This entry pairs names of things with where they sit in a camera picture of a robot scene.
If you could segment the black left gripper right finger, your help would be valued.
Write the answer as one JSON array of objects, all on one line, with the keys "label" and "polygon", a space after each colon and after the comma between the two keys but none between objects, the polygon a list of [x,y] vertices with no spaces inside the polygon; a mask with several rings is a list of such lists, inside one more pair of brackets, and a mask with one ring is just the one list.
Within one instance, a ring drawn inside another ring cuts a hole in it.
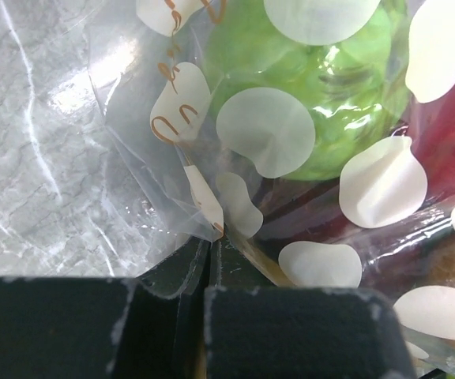
[{"label": "black left gripper right finger", "polygon": [[380,293],[274,286],[226,240],[211,247],[204,304],[210,378],[416,375]]}]

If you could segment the dark purple fake plum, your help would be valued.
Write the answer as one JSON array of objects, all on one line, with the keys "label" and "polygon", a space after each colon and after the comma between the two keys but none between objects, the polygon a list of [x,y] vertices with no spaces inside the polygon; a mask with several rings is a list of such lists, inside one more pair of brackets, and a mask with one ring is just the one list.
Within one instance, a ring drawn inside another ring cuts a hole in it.
[{"label": "dark purple fake plum", "polygon": [[365,228],[349,221],[338,203],[339,182],[297,182],[265,179],[255,194],[264,221],[256,246],[277,260],[292,242],[345,244],[353,247],[370,272],[393,270],[423,274],[431,249],[449,233],[438,224],[448,220],[455,191],[433,194],[417,212],[386,227]]}]

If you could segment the clear polka dot zip bag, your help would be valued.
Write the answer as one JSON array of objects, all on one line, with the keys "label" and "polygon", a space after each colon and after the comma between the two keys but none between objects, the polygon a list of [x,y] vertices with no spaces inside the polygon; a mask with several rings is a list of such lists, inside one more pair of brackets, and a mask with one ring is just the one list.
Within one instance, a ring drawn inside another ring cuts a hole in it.
[{"label": "clear polka dot zip bag", "polygon": [[167,227],[386,295],[455,376],[455,1],[106,1],[107,128]]}]

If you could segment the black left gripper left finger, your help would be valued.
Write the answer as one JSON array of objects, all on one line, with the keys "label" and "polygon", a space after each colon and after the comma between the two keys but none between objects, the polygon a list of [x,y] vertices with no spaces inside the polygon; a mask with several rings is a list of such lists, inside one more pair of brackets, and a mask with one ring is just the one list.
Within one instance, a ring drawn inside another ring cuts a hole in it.
[{"label": "black left gripper left finger", "polygon": [[1,276],[0,378],[191,378],[209,248],[138,277]]}]

